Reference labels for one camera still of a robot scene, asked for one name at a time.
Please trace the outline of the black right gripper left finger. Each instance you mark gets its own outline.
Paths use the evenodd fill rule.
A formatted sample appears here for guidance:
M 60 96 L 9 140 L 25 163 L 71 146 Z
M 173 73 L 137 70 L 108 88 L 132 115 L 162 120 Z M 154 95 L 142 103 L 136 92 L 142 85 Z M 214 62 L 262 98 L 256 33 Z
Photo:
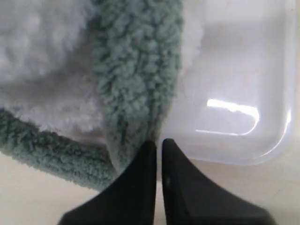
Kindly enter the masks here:
M 157 182 L 157 148 L 142 144 L 127 169 L 102 193 L 65 213 L 61 225 L 152 225 Z

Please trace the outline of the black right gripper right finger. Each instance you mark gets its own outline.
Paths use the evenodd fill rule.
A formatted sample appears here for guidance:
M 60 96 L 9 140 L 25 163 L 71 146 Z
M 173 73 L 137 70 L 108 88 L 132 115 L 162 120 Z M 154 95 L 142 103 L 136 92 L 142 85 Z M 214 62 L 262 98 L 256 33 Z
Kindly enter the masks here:
M 168 225 L 274 225 L 264 208 L 235 196 L 198 170 L 173 139 L 162 143 L 162 186 Z

